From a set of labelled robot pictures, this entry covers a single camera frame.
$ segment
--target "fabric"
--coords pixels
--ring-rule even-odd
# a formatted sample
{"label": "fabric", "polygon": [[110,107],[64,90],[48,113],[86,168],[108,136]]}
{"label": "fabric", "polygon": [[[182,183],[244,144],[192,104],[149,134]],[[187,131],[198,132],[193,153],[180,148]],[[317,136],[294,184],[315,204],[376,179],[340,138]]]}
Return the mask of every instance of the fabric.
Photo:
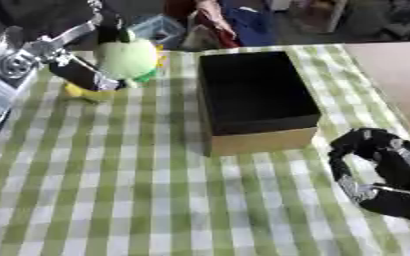
{"label": "fabric", "polygon": [[224,17],[238,35],[242,46],[269,46],[275,44],[268,12],[223,7]]}
{"label": "fabric", "polygon": [[236,33],[222,17],[221,7],[216,0],[196,0],[196,3],[197,10],[202,12],[216,29],[225,31],[232,39],[236,38]]}
{"label": "fabric", "polygon": [[216,35],[221,48],[228,49],[241,46],[236,40],[233,39],[233,36],[230,33],[225,30],[216,28],[213,21],[209,20],[202,11],[197,12],[195,20],[198,24],[204,25],[205,27],[209,28],[214,33],[214,35]]}
{"label": "fabric", "polygon": [[43,72],[0,133],[0,255],[410,255],[410,222],[353,205],[327,164],[352,127],[410,139],[343,46],[202,54],[280,49],[323,113],[301,150],[204,157],[200,54],[169,53],[157,80],[110,104],[67,100]]}

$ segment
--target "table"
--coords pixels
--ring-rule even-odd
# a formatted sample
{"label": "table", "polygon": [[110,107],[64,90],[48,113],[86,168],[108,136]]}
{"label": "table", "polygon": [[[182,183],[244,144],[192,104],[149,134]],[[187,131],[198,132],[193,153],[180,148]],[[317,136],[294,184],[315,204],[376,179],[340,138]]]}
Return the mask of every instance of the table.
{"label": "table", "polygon": [[346,48],[410,122],[410,42],[351,44]]}
{"label": "table", "polygon": [[322,110],[307,148],[204,157],[200,53],[169,53],[109,104],[67,99],[43,72],[0,133],[0,255],[410,255],[410,223],[349,202],[326,156],[351,127],[410,139],[406,120],[341,45],[228,53],[260,50],[287,50]]}

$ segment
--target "clutter in background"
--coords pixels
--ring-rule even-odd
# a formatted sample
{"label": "clutter in background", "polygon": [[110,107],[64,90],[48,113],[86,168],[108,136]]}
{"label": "clutter in background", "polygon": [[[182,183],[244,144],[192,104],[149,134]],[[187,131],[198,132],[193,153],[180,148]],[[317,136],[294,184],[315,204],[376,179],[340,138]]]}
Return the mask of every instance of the clutter in background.
{"label": "clutter in background", "polygon": [[151,40],[164,49],[176,49],[181,43],[185,28],[177,21],[165,16],[156,15],[130,27],[137,37]]}
{"label": "clutter in background", "polygon": [[228,0],[195,0],[188,17],[183,50],[207,50],[275,44],[271,12],[233,7]]}
{"label": "clutter in background", "polygon": [[303,0],[294,2],[290,12],[302,30],[332,33],[336,29],[348,0]]}

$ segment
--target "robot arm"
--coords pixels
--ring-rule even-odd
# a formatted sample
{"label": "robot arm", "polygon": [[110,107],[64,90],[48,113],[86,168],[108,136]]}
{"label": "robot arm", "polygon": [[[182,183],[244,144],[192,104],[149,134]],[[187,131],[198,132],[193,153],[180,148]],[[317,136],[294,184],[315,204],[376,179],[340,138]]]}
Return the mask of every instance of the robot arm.
{"label": "robot arm", "polygon": [[[63,7],[48,11],[47,17],[50,20],[40,19],[46,21],[43,22],[43,28],[13,26],[0,31],[0,122],[13,107],[15,99],[32,85],[37,71],[45,65],[49,65],[55,75],[88,90],[118,90],[126,86],[124,81],[107,78],[94,65],[64,48],[76,39],[101,28],[106,22],[115,25],[115,28],[105,26],[119,38],[119,16],[106,17],[102,14],[102,9],[92,8],[87,2],[79,5],[66,4]],[[61,10],[69,9],[82,12],[79,14],[71,10],[67,11],[67,15],[62,15]]]}

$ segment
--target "green and white tablecloth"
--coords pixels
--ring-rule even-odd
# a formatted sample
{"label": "green and white tablecloth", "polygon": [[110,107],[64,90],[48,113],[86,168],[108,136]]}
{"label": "green and white tablecloth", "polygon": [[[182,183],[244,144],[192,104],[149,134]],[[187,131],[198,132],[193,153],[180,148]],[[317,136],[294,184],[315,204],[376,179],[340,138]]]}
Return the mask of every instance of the green and white tablecloth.
{"label": "green and white tablecloth", "polygon": [[100,105],[43,72],[0,133],[0,255],[410,255],[410,223],[350,203],[326,157],[351,127],[410,138],[399,115],[343,46],[286,50],[323,112],[303,150],[202,156],[199,54]]}

